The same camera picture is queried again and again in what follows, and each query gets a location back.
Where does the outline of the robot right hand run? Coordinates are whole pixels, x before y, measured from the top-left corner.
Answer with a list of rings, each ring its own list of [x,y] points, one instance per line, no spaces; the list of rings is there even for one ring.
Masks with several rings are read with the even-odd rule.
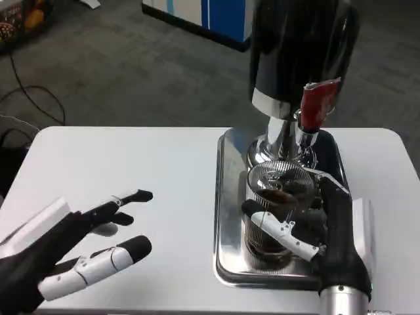
[[[278,244],[306,261],[318,263],[320,291],[342,285],[371,296],[375,255],[369,205],[363,199],[353,200],[350,192],[329,173],[306,171],[315,175],[326,211],[324,250],[293,236],[293,221],[280,221],[255,199],[245,200],[241,210]]]

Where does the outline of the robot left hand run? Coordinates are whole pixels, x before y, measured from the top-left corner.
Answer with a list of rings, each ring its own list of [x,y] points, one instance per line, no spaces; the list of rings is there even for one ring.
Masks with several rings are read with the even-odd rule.
[[[68,261],[62,258],[90,233],[112,236],[134,218],[122,213],[129,203],[148,202],[153,194],[135,190],[114,196],[84,213],[60,198],[1,241],[1,313],[32,313],[44,301],[81,291],[147,257],[146,236]]]

